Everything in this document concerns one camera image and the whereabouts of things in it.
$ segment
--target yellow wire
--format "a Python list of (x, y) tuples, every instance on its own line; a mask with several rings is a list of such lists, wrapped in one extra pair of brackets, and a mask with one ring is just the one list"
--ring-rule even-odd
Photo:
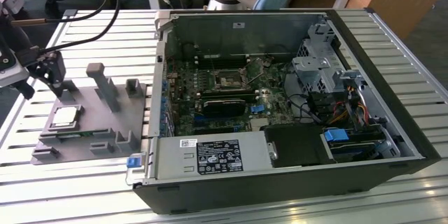
[(344, 116), (346, 116), (346, 110), (328, 124), (332, 124), (333, 122), (336, 122), (337, 120), (340, 120)]

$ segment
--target barcode sticker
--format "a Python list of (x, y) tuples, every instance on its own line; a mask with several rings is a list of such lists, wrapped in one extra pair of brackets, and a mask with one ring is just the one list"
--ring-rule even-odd
[(196, 147), (197, 139), (181, 139), (180, 147)]

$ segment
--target white label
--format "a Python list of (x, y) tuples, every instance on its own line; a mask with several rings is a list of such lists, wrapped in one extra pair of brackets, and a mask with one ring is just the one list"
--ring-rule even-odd
[(197, 139), (181, 139), (180, 147), (196, 147)]
[(233, 29), (244, 28), (245, 23), (233, 23)]

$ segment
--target gray post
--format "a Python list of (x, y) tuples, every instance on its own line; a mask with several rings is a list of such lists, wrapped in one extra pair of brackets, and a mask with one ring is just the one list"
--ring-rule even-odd
[(106, 105), (110, 108), (112, 112), (120, 111), (120, 104), (116, 99), (114, 85), (109, 82), (104, 76), (104, 65), (102, 63), (90, 63), (86, 66), (86, 76), (90, 77), (97, 85), (97, 88), (101, 92), (102, 98), (106, 102)]

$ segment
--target slotted table surface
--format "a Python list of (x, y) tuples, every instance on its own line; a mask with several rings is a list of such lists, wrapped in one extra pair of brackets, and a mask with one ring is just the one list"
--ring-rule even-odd
[[(76, 16), (90, 11), (78, 11)], [(78, 87), (93, 85), (85, 67), (102, 62), (114, 84), (138, 78), (152, 83), (154, 64), (153, 10), (122, 10), (108, 34), (94, 42), (62, 50), (66, 78)], [(376, 64), (442, 160), (412, 175), (400, 176), (369, 192), (156, 215), (124, 182), (125, 158), (33, 166), (30, 153), (50, 111), (54, 95), (36, 81), (32, 100), (17, 100), (0, 130), (0, 223), (409, 223), (438, 222), (448, 215), (446, 91), (374, 14), (340, 10), (352, 33)], [(94, 36), (112, 10), (89, 20), (61, 24), (49, 46)], [(356, 68), (348, 53), (346, 61)], [(148, 144), (150, 86), (142, 127)]]

